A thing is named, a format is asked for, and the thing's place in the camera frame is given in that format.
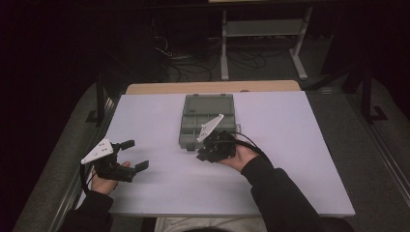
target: black cable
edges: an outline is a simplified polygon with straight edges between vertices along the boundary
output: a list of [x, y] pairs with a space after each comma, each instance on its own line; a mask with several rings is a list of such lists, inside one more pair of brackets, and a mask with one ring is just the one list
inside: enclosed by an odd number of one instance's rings
[[[260, 58], [262, 60], [262, 65], [259, 65], [256, 61], [257, 58]], [[248, 58], [248, 57], [242, 57], [243, 61], [253, 61], [256, 64], [256, 67], [259, 68], [263, 68], [266, 66], [266, 59], [265, 57], [261, 56], [261, 55], [253, 55], [253, 58]]]
[[194, 71], [189, 71], [189, 70], [184, 70], [184, 69], [180, 69], [180, 70], [181, 70], [181, 71], [184, 71], [184, 72], [187, 72], [187, 73], [205, 73], [205, 72], [208, 72], [208, 74], [209, 74], [209, 79], [208, 79], [208, 81], [211, 81], [211, 79], [212, 79], [212, 73], [211, 73], [211, 70], [210, 70], [210, 69], [208, 69], [208, 68], [206, 68], [206, 67], [203, 67], [203, 66], [198, 66], [198, 65], [190, 65], [190, 66], [198, 67], [198, 68], [204, 69], [205, 71], [204, 71], [204, 72], [194, 72]]
[[[243, 57], [242, 57], [242, 60], [244, 60], [244, 61], [254, 60], [254, 59], [256, 59], [257, 57], [262, 57], [261, 54], [263, 53], [263, 51], [260, 51], [260, 52], [257, 53], [257, 54], [253, 54], [253, 53], [251, 53], [250, 51], [237, 51], [236, 53], [239, 55], [240, 52], [243, 53], [241, 56], [243, 56]], [[251, 55], [251, 57], [249, 58], [248, 56], [244, 55], [245, 53], [249, 53], [249, 54]]]
[[85, 164], [81, 164], [79, 166], [79, 178], [81, 181], [82, 190], [85, 194], [88, 194], [88, 191], [90, 190], [88, 189], [87, 180], [85, 178]]
[[208, 54], [208, 55], [204, 55], [204, 54], [197, 54], [197, 55], [190, 55], [187, 57], [172, 57], [170, 58], [171, 62], [173, 63], [177, 63], [177, 62], [185, 62], [186, 60], [194, 60], [194, 59], [198, 59], [198, 61], [196, 61], [194, 64], [200, 64], [203, 63], [203, 59], [205, 59], [206, 57], [212, 57], [215, 55], [220, 54], [220, 52], [216, 52], [216, 53], [212, 53], [212, 54]]
[[[255, 46], [252, 46], [252, 43], [250, 42], [250, 39], [248, 38], [247, 39], [247, 42], [248, 42], [248, 46], [249, 46], [249, 48], [250, 49], [254, 49], [254, 48], [256, 48]], [[244, 61], [248, 61], [248, 60], [254, 60], [254, 59], [256, 59], [257, 57], [260, 57], [261, 56], [261, 54], [263, 53], [263, 51], [259, 51], [258, 53], [256, 53], [256, 55], [255, 54], [253, 54], [253, 53], [251, 53], [251, 52], [249, 52], [248, 51], [248, 53], [250, 54], [250, 55], [252, 55], [250, 58], [242, 58], [242, 60], [244, 60]]]
[[181, 59], [172, 59], [171, 58], [170, 60], [171, 60], [171, 63], [173, 65], [197, 65], [197, 64], [203, 63], [203, 61], [201, 61], [201, 60], [194, 61], [193, 63], [183, 63], [183, 62], [187, 62], [187, 60], [190, 61], [190, 60], [194, 60], [194, 59], [196, 59], [196, 57], [191, 56], [191, 57], [184, 57], [184, 58], [181, 58]]
[[[208, 55], [208, 58], [213, 57], [213, 56], [215, 56], [215, 55], [220, 55], [220, 52], [216, 52], [216, 53], [213, 53], [213, 54], [209, 54], [209, 55]], [[181, 60], [173, 60], [173, 59], [171, 59], [171, 62], [173, 63], [173, 65], [178, 65], [178, 66], [198, 65], [198, 64], [204, 63], [204, 61], [201, 60], [202, 56], [192, 56], [192, 57], [186, 58], [186, 59], [184, 59], [184, 60], [189, 60], [189, 59], [192, 59], [192, 60], [193, 60], [193, 59], [196, 59], [196, 58], [198, 58], [199, 60], [198, 60], [198, 61], [195, 61], [194, 63], [178, 64], [178, 62], [182, 62], [183, 59], [181, 59]]]
[[168, 65], [168, 67], [173, 68], [178, 72], [178, 79], [175, 82], [179, 82], [180, 79], [181, 79], [181, 75], [182, 75], [181, 70], [178, 69], [177, 67], [173, 66], [173, 65]]
[[290, 47], [284, 48], [284, 49], [280, 50], [278, 53], [272, 54], [272, 55], [264, 55], [264, 54], [262, 53], [261, 56], [262, 56], [262, 57], [276, 57], [276, 56], [280, 56], [280, 55], [282, 55], [283, 53], [286, 53], [290, 48], [292, 48], [292, 47], [290, 46]]
[[168, 82], [171, 82], [171, 79], [169, 78], [169, 76], [174, 75], [174, 74], [178, 75], [178, 79], [175, 81], [176, 83], [180, 82], [180, 79], [181, 79], [182, 76], [187, 80], [187, 82], [190, 81], [188, 76], [185, 73], [167, 73], [167, 74], [168, 74]]
[[181, 68], [179, 68], [181, 71], [184, 71], [184, 72], [187, 72], [187, 73], [197, 73], [197, 74], [199, 74], [199, 73], [205, 73], [206, 71], [209, 70], [208, 68], [206, 68], [206, 67], [204, 67], [204, 66], [200, 66], [200, 65], [180, 65], [180, 66], [198, 67], [198, 68], [201, 68], [201, 69], [204, 69], [204, 70], [205, 70], [205, 71], [198, 71], [198, 72], [196, 72], [196, 71], [190, 71], [190, 70], [186, 70], [186, 69], [181, 69]]
[[97, 175], [97, 171], [93, 173], [93, 175], [91, 176], [90, 180], [88, 180], [87, 182], [87, 186], [90, 184], [90, 182], [93, 180], [93, 178]]
[[239, 60], [236, 60], [236, 61], [238, 61], [238, 62], [240, 62], [241, 64], [246, 65], [246, 66], [248, 66], [248, 67], [259, 69], [259, 65], [257, 64], [257, 62], [256, 62], [254, 59], [252, 59], [252, 60], [244, 60], [244, 58], [241, 57], [241, 55], [239, 54], [239, 52], [236, 52], [236, 54], [237, 54], [237, 55], [240, 57], [240, 59], [241, 59], [240, 61], [239, 61]]
[[236, 134], [240, 134], [241, 136], [245, 137], [247, 140], [249, 140], [249, 142], [251, 142], [253, 144], [253, 146], [257, 147], [257, 145], [246, 135], [240, 133], [240, 132], [231, 132], [231, 133], [236, 133]]
[[[234, 58], [234, 57], [231, 56], [231, 55], [226, 55], [226, 57], [227, 57], [228, 60], [232, 63], [232, 65], [236, 66], [236, 67], [237, 67], [238, 69], [240, 69], [240, 70], [244, 70], [244, 71], [255, 71], [255, 70], [258, 70], [258, 69], [259, 69], [259, 67], [255, 67], [255, 66], [249, 65], [249, 64], [247, 64], [247, 63], [241, 62], [241, 61], [237, 60], [236, 58]], [[249, 67], [249, 69], [244, 68], [244, 67], [241, 67], [241, 66], [238, 65], [238, 64], [241, 64], [241, 65], [243, 65], [243, 66]]]

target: hand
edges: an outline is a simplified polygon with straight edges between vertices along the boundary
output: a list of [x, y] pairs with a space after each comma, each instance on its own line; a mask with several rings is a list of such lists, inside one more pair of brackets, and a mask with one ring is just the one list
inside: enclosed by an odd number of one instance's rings
[[[126, 161], [121, 165], [128, 167], [131, 165], [131, 163]], [[91, 190], [93, 191], [97, 191], [99, 193], [109, 195], [111, 192], [115, 190], [115, 188], [118, 185], [118, 181], [112, 181], [112, 180], [106, 180], [106, 179], [100, 178], [96, 174], [96, 170], [93, 170], [93, 175], [94, 177], [91, 183]]]
[[230, 166], [237, 171], [241, 172], [247, 163], [258, 155], [251, 149], [244, 147], [242, 145], [236, 145], [236, 154], [235, 157], [228, 159], [223, 159], [219, 161], [221, 164]]

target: black sleeve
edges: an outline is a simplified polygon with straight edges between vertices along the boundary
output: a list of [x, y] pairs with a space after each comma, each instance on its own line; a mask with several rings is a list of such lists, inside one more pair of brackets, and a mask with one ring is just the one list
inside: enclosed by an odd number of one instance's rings
[[319, 215], [285, 171], [256, 157], [241, 174], [252, 185], [253, 200], [268, 231], [324, 231]]
[[108, 212], [113, 200], [111, 197], [96, 191], [89, 191], [77, 210], [70, 210], [58, 230], [59, 232], [109, 231], [112, 216]]

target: metal stand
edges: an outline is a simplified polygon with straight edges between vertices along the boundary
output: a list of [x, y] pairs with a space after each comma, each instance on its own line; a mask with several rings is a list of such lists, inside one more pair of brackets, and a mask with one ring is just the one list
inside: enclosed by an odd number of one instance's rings
[[222, 55], [220, 56], [220, 72], [221, 79], [228, 80], [228, 61], [226, 59], [226, 11], [223, 11], [222, 16]]
[[293, 64], [295, 65], [296, 71], [298, 72], [299, 78], [305, 80], [308, 78], [308, 75], [302, 65], [301, 59], [299, 59], [299, 51], [302, 47], [302, 42], [304, 41], [305, 34], [308, 29], [308, 21], [310, 20], [311, 11], [313, 10], [312, 7], [307, 8], [305, 13], [304, 21], [301, 25], [301, 29], [299, 30], [298, 40], [296, 41], [295, 47], [290, 48], [290, 56], [292, 57]]
[[369, 124], [373, 124], [373, 121], [387, 120], [388, 118], [384, 114], [380, 106], [374, 106], [376, 115], [371, 115], [371, 79], [372, 74], [370, 67], [365, 66], [365, 76], [363, 77], [363, 93], [362, 93], [362, 114]]
[[296, 67], [299, 77], [304, 80], [308, 78], [304, 66], [299, 59], [299, 51], [302, 47], [308, 21], [313, 8], [307, 8], [303, 19], [276, 19], [260, 21], [229, 21], [226, 20], [226, 11], [222, 16], [222, 52], [220, 56], [221, 79], [228, 80], [228, 64], [226, 58], [226, 37], [241, 36], [277, 36], [277, 35], [298, 35], [298, 40], [293, 48], [289, 49], [293, 64]]

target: white surface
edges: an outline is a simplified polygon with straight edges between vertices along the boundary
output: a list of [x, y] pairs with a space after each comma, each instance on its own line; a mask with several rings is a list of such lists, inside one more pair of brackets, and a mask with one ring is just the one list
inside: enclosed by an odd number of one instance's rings
[[[321, 216], [355, 214], [311, 111], [305, 92], [233, 93], [236, 122], [283, 168]], [[150, 161], [133, 183], [111, 194], [112, 213], [135, 216], [259, 215], [245, 177], [227, 166], [200, 161], [180, 149], [185, 94], [129, 95], [119, 102], [106, 137], [135, 146], [119, 162]]]
[[85, 156], [84, 159], [81, 160], [81, 164], [88, 163], [90, 161], [98, 160], [99, 158], [106, 157], [112, 154], [114, 151], [112, 150], [111, 143], [107, 138], [103, 138], [99, 144], [90, 153]]

